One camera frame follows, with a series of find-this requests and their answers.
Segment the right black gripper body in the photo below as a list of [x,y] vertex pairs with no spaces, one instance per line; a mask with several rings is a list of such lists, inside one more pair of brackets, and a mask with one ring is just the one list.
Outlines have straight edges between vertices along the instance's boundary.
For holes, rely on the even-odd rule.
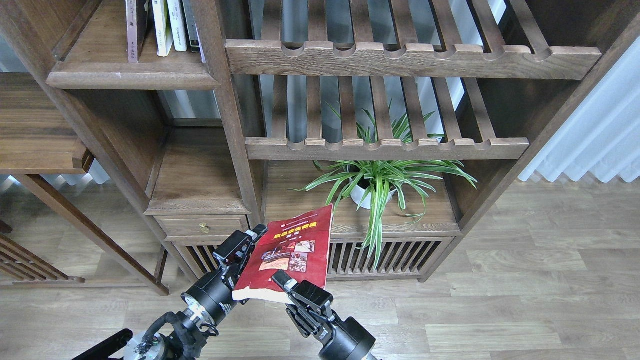
[[376,359],[371,353],[376,338],[353,317],[340,319],[329,302],[322,306],[288,304],[286,313],[302,337],[313,337],[322,344],[318,353],[322,360]]

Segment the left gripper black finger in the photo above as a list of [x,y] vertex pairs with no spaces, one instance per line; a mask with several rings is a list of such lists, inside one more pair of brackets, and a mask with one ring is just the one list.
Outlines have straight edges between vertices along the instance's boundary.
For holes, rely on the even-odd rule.
[[268,231],[264,224],[259,224],[253,230],[241,232],[236,230],[214,251],[214,258],[220,267],[230,267],[234,264],[245,268],[258,240]]

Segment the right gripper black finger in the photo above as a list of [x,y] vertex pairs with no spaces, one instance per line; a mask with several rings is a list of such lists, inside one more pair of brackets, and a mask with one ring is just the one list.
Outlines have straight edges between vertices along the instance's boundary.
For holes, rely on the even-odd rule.
[[281,287],[298,310],[313,313],[327,321],[335,319],[334,312],[330,307],[334,297],[328,291],[308,280],[297,282],[282,269],[279,269],[272,276],[272,280]]

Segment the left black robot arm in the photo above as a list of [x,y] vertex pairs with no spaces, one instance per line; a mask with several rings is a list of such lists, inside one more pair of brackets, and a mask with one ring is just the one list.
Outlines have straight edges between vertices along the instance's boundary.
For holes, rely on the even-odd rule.
[[167,312],[137,335],[123,329],[78,355],[78,360],[110,360],[125,349],[124,360],[194,360],[201,356],[209,337],[238,305],[233,290],[246,268],[258,240],[267,232],[259,224],[252,230],[236,230],[214,251],[218,269],[208,272],[182,294],[187,307]]

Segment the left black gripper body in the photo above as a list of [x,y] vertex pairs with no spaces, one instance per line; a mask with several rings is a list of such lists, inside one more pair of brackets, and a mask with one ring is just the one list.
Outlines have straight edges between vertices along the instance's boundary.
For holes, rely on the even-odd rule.
[[241,273],[240,265],[230,265],[220,266],[217,271],[202,276],[181,295],[187,304],[185,316],[197,328],[219,326],[238,305],[233,299],[233,290]]

